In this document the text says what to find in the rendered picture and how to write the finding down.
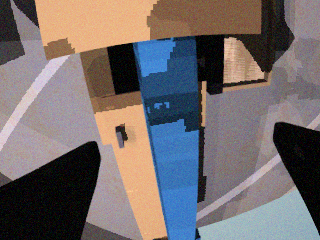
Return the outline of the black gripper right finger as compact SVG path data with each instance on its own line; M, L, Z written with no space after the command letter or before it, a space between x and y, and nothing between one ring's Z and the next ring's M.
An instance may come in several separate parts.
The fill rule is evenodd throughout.
M273 144L320 236L320 132L279 121L273 128Z

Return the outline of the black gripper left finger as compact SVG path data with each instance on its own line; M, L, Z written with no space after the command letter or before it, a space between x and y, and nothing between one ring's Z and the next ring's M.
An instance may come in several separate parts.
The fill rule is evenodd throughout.
M0 187L0 240L80 240L100 161L89 141Z

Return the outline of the blue bar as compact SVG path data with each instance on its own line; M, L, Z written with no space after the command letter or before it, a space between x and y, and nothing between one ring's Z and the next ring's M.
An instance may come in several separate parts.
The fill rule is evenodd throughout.
M135 41L133 49L168 240L200 240L195 36Z

